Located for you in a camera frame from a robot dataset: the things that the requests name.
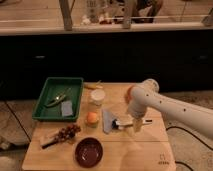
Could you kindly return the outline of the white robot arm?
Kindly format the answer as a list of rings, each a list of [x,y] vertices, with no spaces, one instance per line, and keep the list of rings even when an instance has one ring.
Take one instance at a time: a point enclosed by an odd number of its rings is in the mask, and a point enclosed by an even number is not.
[[[147,108],[151,107],[213,139],[213,109],[161,95],[154,79],[134,84],[127,91],[127,97],[127,111],[135,119],[143,118]]]

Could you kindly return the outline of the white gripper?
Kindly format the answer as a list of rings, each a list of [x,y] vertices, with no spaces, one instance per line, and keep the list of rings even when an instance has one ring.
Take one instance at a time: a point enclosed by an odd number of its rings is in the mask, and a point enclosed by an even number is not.
[[[139,111],[133,111],[131,113],[131,116],[134,118],[133,119],[133,129],[135,132],[139,132],[141,130],[141,127],[143,125],[143,120],[142,118],[145,116],[145,112],[139,112]]]

